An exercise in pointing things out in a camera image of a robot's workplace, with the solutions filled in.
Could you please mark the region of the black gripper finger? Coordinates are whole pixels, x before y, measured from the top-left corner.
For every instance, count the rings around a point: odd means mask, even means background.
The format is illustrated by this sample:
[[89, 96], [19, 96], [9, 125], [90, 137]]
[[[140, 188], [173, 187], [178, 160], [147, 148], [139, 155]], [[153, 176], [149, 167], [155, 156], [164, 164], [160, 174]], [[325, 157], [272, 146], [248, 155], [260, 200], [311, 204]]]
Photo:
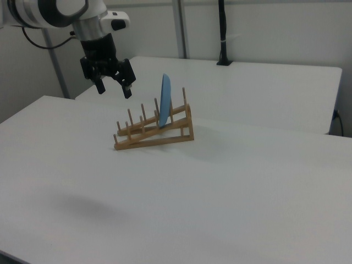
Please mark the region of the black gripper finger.
[[89, 61], [86, 57], [80, 59], [83, 75], [85, 79], [91, 80], [96, 86], [98, 93], [103, 94], [106, 89], [101, 79], [102, 74], [98, 65]]
[[130, 98], [132, 96], [132, 83], [136, 80], [136, 77], [128, 59], [118, 60], [115, 63], [112, 78], [121, 85], [124, 97], [126, 99]]

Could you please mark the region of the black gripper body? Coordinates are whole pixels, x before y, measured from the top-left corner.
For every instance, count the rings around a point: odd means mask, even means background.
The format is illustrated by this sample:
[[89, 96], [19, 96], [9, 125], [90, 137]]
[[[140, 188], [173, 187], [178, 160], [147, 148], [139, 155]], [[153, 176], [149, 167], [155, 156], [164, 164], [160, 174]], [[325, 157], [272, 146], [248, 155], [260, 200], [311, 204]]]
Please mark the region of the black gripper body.
[[84, 56], [80, 64], [84, 77], [114, 76], [118, 71], [116, 47], [111, 34], [96, 40], [80, 41]]

